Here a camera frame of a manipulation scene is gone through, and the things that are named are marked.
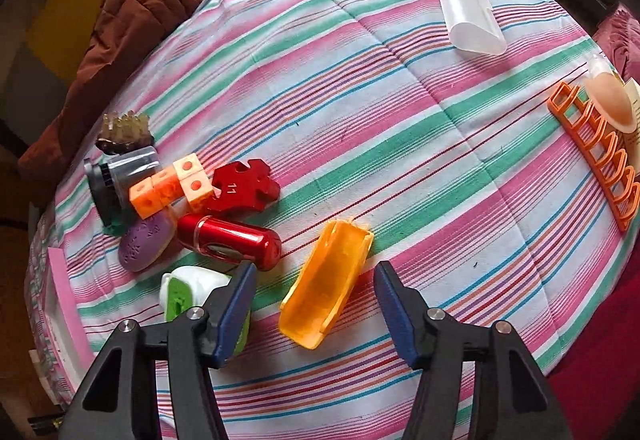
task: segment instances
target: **red cylinder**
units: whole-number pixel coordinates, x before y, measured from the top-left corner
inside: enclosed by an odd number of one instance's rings
[[[280,237],[271,229],[201,214],[178,219],[175,235],[190,250],[227,263],[250,260],[259,270],[271,270],[282,252]]]

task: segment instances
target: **striped fabric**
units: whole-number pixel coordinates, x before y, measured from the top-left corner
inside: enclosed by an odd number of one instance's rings
[[[110,107],[150,115],[165,163],[192,150],[208,171],[262,158],[282,186],[250,222],[279,233],[283,259],[260,274],[245,351],[212,374],[230,438],[401,436],[419,373],[396,356],[375,301],[380,260],[459,320],[508,319],[545,372],[615,284],[638,224],[618,232],[545,107],[599,49],[552,0],[490,2],[508,43],[501,56],[452,48],[438,0],[209,0]],[[98,352],[121,319],[161,321],[163,272],[209,263],[184,252],[136,276],[120,267],[80,165],[99,157],[94,137],[40,224],[28,288],[37,300],[42,248],[61,246]],[[374,245],[334,330],[308,351],[278,333],[278,303],[337,217],[369,226]],[[158,388],[172,438],[162,364]],[[465,370],[456,436],[471,394]]]

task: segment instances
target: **orange cube block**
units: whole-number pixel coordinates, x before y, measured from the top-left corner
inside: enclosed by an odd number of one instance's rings
[[[172,165],[153,175],[151,177],[151,183],[153,184],[154,191],[160,197],[160,203],[164,206],[170,205],[178,198],[184,196],[178,175],[175,172],[175,167]]]
[[[163,207],[158,193],[154,190],[151,176],[130,187],[129,202],[143,220],[153,216]]]
[[[214,196],[213,185],[211,185],[209,177],[204,171],[198,171],[180,180],[180,185],[185,198],[189,202],[189,207],[195,213],[200,212],[202,202],[206,198]]]
[[[180,160],[176,160],[174,167],[175,173],[178,175],[178,180],[184,180],[198,171],[203,171],[202,164],[195,153],[188,154]]]

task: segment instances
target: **toy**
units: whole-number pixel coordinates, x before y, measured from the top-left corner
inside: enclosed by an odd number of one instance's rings
[[[186,248],[226,261],[251,260],[259,270],[271,270],[280,261],[282,246],[274,230],[213,216],[185,214],[178,219],[176,238]]]
[[[373,233],[345,220],[326,224],[298,279],[280,304],[280,331],[313,350],[347,303]]]
[[[153,175],[151,183],[160,198],[160,203],[164,206],[170,205],[182,197],[182,187],[175,167],[172,165]]]
[[[151,176],[129,189],[129,202],[143,220],[162,210],[162,202],[154,189]]]
[[[579,91],[580,86],[560,83],[546,105],[580,149],[607,197],[618,228],[625,231],[638,212],[640,183],[634,182],[636,172],[633,167],[626,165],[626,151],[617,149],[618,136],[614,131],[605,134],[607,120],[597,112],[591,100],[580,100]],[[580,113],[575,122],[571,122],[566,114],[571,105]],[[602,155],[596,158],[592,150],[597,150],[598,144],[602,146]],[[613,166],[613,172],[605,176],[609,165]],[[622,184],[622,192],[615,195],[613,189],[618,182]]]
[[[149,133],[149,116],[145,113],[134,115],[132,111],[118,116],[118,113],[105,113],[102,127],[95,146],[104,154],[124,154],[129,151],[152,146],[155,139]]]
[[[191,153],[133,185],[129,190],[129,201],[144,219],[183,196],[193,212],[201,212],[203,201],[215,198],[219,192],[211,185],[196,154]]]
[[[209,197],[215,198],[213,185],[211,185],[209,177],[203,170],[180,180],[180,187],[182,187],[184,197],[187,198],[189,207],[195,213],[200,212],[203,200]]]
[[[211,183],[220,194],[204,200],[207,211],[226,216],[259,212],[278,199],[280,186],[270,178],[271,168],[260,159],[251,159],[248,164],[232,162],[214,171]]]
[[[164,311],[164,320],[173,321],[192,306],[203,306],[209,295],[215,289],[227,286],[229,280],[231,276],[221,272],[191,265],[179,266],[171,273],[162,274],[160,306]],[[250,313],[246,314],[233,355],[244,349],[249,333]]]
[[[613,130],[633,133],[638,126],[636,114],[624,89],[624,83],[613,74],[608,61],[599,55],[588,61],[591,78],[584,80],[584,89],[597,112],[607,119]]]
[[[121,266],[130,272],[145,269],[167,248],[175,234],[176,218],[166,207],[146,220],[138,220],[118,247]]]
[[[102,164],[84,160],[84,174],[105,232],[122,235],[136,221],[129,188],[159,169],[160,159],[151,146],[110,157]]]

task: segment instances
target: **plastic lid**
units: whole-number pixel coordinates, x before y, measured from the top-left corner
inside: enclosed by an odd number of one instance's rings
[[[596,110],[616,130],[622,133],[636,130],[636,114],[623,84],[616,76],[607,72],[599,73],[593,79],[585,79],[584,88]]]
[[[453,46],[490,55],[507,49],[489,0],[440,0],[440,4]]]
[[[109,167],[106,164],[92,164],[89,159],[84,159],[84,174],[89,182],[89,191],[102,224],[109,227],[122,212],[118,195],[111,181]]]

